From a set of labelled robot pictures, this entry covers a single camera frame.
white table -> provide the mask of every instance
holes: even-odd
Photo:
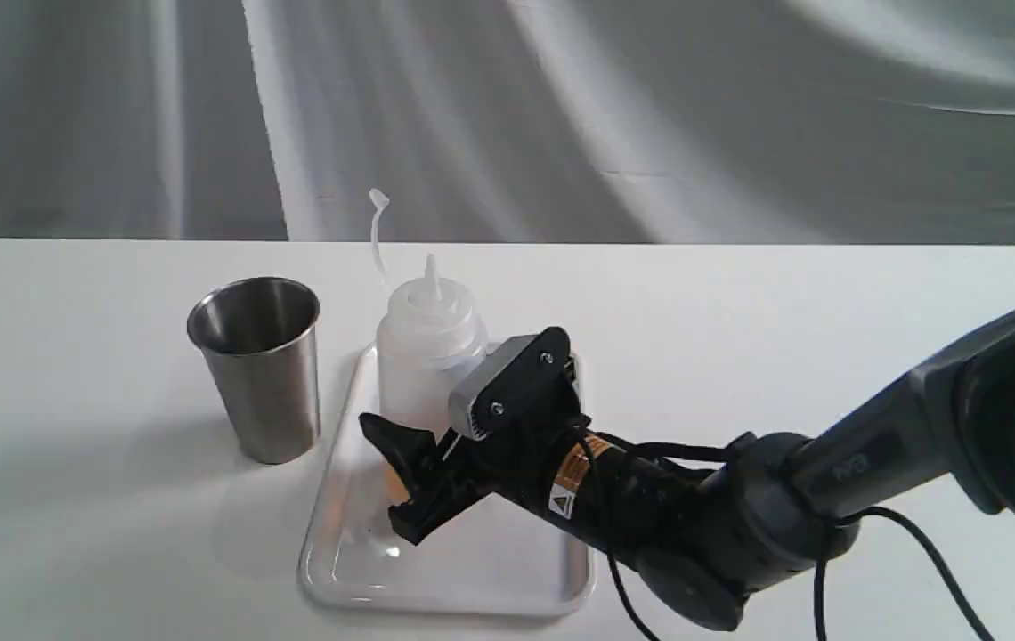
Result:
[[[414,275],[427,248],[474,289],[494,336],[567,328],[598,429],[632,441],[818,433],[1015,307],[1015,248],[393,244],[390,272]],[[199,296],[256,273],[322,299],[322,446],[276,468],[238,454],[184,334]],[[581,612],[548,624],[303,596],[295,566],[324,451],[384,302],[364,244],[0,240],[0,640],[636,636],[605,572]],[[1015,518],[976,513],[946,478],[893,506],[1013,640]],[[663,638],[724,638],[628,584]],[[890,523],[867,523],[828,594],[835,638],[970,637]],[[753,597],[735,636],[811,637],[808,576]]]

white tray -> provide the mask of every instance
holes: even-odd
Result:
[[[582,362],[577,376],[582,380]],[[377,349],[357,361],[300,553],[300,586],[334,608],[557,617],[596,576],[586,545],[487,496],[418,547],[393,535],[383,464],[357,422],[378,411]]]

cup rim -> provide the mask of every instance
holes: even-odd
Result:
[[[297,332],[296,337],[288,340],[287,342],[284,342],[284,344],[272,346],[271,349],[265,349],[263,350],[263,352],[252,352],[252,353],[219,352],[219,350],[212,349],[210,348],[210,346],[205,346],[202,344],[202,342],[199,342],[197,338],[195,338],[195,332],[192,329],[195,315],[198,315],[198,313],[208,304],[210,304],[215,299],[215,297],[222,295],[222,293],[228,291],[228,289],[239,288],[242,287],[243,285],[254,283],[254,281],[279,281],[279,283],[285,283],[287,285],[290,285],[290,287],[299,288],[304,295],[312,297],[312,299],[314,300],[314,316],[312,317],[311,320],[309,320],[309,324],[306,325],[306,328],[302,330],[302,332]],[[251,276],[248,277],[248,279],[233,280],[230,281],[230,283],[221,285],[221,287],[211,289],[211,291],[207,293],[207,295],[203,296],[202,299],[199,299],[199,302],[195,303],[193,307],[191,307],[191,311],[187,312],[186,332],[187,332],[187,339],[191,341],[191,345],[196,346],[200,352],[210,352],[218,354],[218,356],[226,356],[229,358],[250,358],[257,356],[266,356],[267,354],[279,352],[279,350],[287,349],[289,346],[294,345],[295,342],[303,340],[303,338],[306,338],[306,334],[309,334],[311,330],[316,328],[317,322],[321,319],[321,316],[322,316],[322,300],[319,299],[319,297],[317,297],[316,293],[314,293],[314,289],[306,287],[304,283],[299,283],[298,281],[293,279],[287,279],[285,276]]]

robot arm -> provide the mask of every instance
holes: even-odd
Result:
[[[439,443],[361,415],[410,492],[389,510],[397,535],[419,543],[495,492],[610,551],[681,616],[734,630],[752,593],[852,547],[858,527],[842,518],[947,472],[985,512],[1015,512],[1015,311],[815,439],[632,445],[588,429],[573,380],[569,337],[551,328],[504,342],[456,388]],[[675,458],[723,465],[688,470]]]

metal cup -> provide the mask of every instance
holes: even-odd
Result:
[[[320,307],[306,285],[260,276],[215,289],[187,316],[239,446],[255,461],[291,461],[314,445]]]

